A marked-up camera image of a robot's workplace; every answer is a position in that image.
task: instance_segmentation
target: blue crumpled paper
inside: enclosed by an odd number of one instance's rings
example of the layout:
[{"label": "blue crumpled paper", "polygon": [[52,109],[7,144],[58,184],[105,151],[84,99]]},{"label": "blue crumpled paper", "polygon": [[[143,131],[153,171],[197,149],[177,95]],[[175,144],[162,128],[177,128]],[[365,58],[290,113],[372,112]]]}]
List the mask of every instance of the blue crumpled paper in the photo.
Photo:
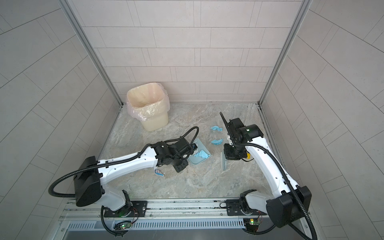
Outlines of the blue crumpled paper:
[{"label": "blue crumpled paper", "polygon": [[213,131],[223,131],[223,128],[222,127],[218,127],[218,126],[213,126],[213,127],[211,127],[211,129],[213,130]]},{"label": "blue crumpled paper", "polygon": [[195,157],[202,157],[202,158],[208,158],[209,157],[209,155],[204,150],[201,150],[200,152],[196,153],[194,156]]},{"label": "blue crumpled paper", "polygon": [[213,140],[211,143],[215,144],[215,145],[219,145],[223,142],[224,139],[219,139],[219,140]]}]

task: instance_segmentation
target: light blue tray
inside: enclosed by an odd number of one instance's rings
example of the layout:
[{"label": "light blue tray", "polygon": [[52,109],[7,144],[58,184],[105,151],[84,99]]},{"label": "light blue tray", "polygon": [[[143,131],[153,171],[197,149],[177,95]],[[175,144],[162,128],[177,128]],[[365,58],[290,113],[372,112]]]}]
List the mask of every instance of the light blue tray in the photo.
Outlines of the light blue tray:
[{"label": "light blue tray", "polygon": [[209,155],[209,157],[207,157],[207,158],[195,157],[194,155],[190,155],[188,159],[193,165],[197,165],[197,164],[201,163],[202,161],[211,157],[211,153],[208,151],[208,149],[204,146],[204,144],[200,141],[199,138],[196,138],[196,140],[193,143],[195,143],[197,145],[197,152],[204,150],[204,152],[206,152]]}]

